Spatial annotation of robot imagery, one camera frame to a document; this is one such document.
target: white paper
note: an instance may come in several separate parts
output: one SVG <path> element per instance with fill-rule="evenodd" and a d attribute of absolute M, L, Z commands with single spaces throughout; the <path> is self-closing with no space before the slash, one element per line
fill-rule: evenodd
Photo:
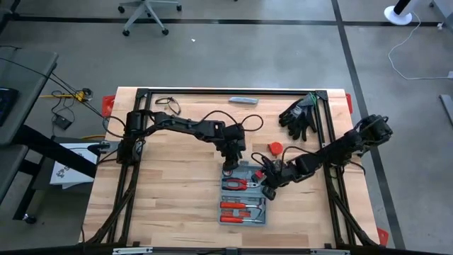
<path fill-rule="evenodd" d="M 95 164 L 98 160 L 98 156 L 88 151 L 87 149 L 84 149 L 94 144 L 97 145 L 98 143 L 64 143 L 60 145 L 70 149 L 71 151 L 79 154 L 80 156 Z M 93 178 L 85 174 L 81 174 L 80 172 L 71 169 L 68 166 L 64 166 L 59 162 L 55 162 L 52 176 L 50 177 L 50 184 L 62 185 L 62 188 L 65 189 L 79 183 L 93 182 L 93 180 Z"/>

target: gray tool case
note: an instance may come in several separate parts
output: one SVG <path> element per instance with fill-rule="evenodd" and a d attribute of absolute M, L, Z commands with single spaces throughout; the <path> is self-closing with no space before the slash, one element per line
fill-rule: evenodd
<path fill-rule="evenodd" d="M 250 227 L 263 227 L 266 225 L 266 198 L 261 193 L 263 188 L 259 183 L 256 187 L 248 187 L 244 191 L 227 190 L 228 187 L 239 187 L 244 184 L 231 181 L 231 179 L 241 179 L 248 183 L 253 183 L 251 180 L 255 171 L 260 170 L 261 166 L 249 166 L 247 161 L 240 161 L 239 167 L 231 172 L 230 176 L 225 176 L 222 173 L 220 179 L 220 202 L 219 202 L 219 215 L 217 221 L 221 225 L 235 225 L 235 226 L 250 226 Z M 247 205 L 258 205 L 258 208 L 245 208 L 245 209 L 231 209 L 225 206 L 231 203 L 243 203 Z M 260 222 L 243 221 L 242 223 L 225 222 L 222 218 L 234 217 L 242 220 L 259 220 Z"/>

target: office chair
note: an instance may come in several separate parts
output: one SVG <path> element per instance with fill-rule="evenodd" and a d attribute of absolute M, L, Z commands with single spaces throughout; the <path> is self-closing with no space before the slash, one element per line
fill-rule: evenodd
<path fill-rule="evenodd" d="M 179 4 L 178 1 L 164 1 L 164 0 L 136 0 L 136 1 L 132 1 L 132 2 L 127 2 L 127 3 L 121 3 L 119 6 L 118 6 L 118 11 L 120 13 L 124 13 L 125 12 L 125 9 L 124 9 L 124 6 L 128 6 L 128 7 L 137 7 L 137 9 L 135 10 L 134 14 L 132 14 L 132 16 L 130 16 L 130 18 L 127 20 L 126 24 L 125 24 L 125 27 L 124 27 L 124 30 L 122 31 L 122 34 L 124 36 L 129 36 L 130 32 L 129 32 L 129 27 L 144 13 L 146 12 L 148 17 L 151 18 L 153 17 L 153 19 L 159 24 L 159 26 L 161 26 L 162 28 L 162 33 L 164 35 L 168 35 L 168 29 L 166 29 L 164 27 L 164 25 L 162 24 L 161 20 L 159 19 L 159 17 L 156 15 L 156 13 L 154 13 L 154 10 L 152 8 L 152 5 L 151 3 L 161 3 L 161 4 L 176 4 L 176 10 L 178 11 L 182 11 L 183 10 L 183 7 Z"/>

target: chair wheel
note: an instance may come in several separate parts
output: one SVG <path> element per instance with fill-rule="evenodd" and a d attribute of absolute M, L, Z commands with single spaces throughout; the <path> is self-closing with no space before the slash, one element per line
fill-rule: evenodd
<path fill-rule="evenodd" d="M 37 220 L 36 220 L 36 217 L 28 216 L 23 221 L 26 222 L 27 224 L 35 224 Z"/>

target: white cable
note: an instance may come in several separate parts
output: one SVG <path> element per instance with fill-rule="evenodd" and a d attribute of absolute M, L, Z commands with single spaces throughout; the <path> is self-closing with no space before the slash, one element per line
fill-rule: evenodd
<path fill-rule="evenodd" d="M 399 70 L 397 70 L 397 68 L 395 67 L 394 65 L 394 62 L 391 60 L 391 57 L 390 57 L 390 54 L 398 47 L 402 46 L 405 42 L 407 42 L 407 40 L 409 40 L 411 37 L 412 37 L 412 34 L 415 30 L 417 30 L 418 27 L 420 27 L 422 21 L 420 20 L 420 18 L 418 17 L 418 15 L 413 12 L 413 15 L 415 15 L 415 17 L 417 17 L 418 19 L 418 25 L 411 31 L 411 33 L 409 34 L 409 36 L 400 44 L 396 45 L 395 47 L 393 47 L 389 54 L 387 55 L 389 57 L 389 60 L 390 60 L 390 63 L 391 63 L 391 67 L 393 67 L 393 69 L 399 74 L 401 75 L 401 77 L 403 77 L 404 79 L 406 80 L 418 80 L 418 79 L 451 79 L 449 77 L 416 77 L 416 78 L 408 78 L 406 76 L 404 76 Z"/>

